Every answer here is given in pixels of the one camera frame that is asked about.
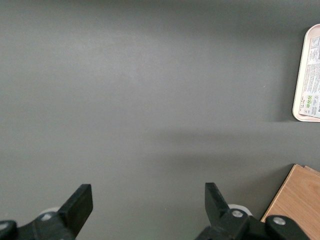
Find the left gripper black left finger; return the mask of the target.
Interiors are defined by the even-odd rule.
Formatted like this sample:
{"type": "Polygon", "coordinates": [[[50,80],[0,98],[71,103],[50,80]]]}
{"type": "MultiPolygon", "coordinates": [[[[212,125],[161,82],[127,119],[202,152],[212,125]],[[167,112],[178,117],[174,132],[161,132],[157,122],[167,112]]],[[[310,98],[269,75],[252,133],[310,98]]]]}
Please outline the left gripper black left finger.
{"type": "Polygon", "coordinates": [[[2,240],[75,240],[93,210],[92,186],[82,184],[57,211],[47,211],[26,225],[0,222],[2,240]]]}

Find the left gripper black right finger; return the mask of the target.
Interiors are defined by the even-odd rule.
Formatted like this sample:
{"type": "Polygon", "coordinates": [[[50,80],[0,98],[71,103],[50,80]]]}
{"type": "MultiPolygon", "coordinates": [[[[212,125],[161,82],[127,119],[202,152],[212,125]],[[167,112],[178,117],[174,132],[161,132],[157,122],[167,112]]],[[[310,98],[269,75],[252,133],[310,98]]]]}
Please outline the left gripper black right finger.
{"type": "Polygon", "coordinates": [[[239,208],[231,208],[215,183],[206,183],[205,211],[210,225],[197,240],[308,240],[307,234],[291,218],[270,215],[261,222],[239,208]]]}

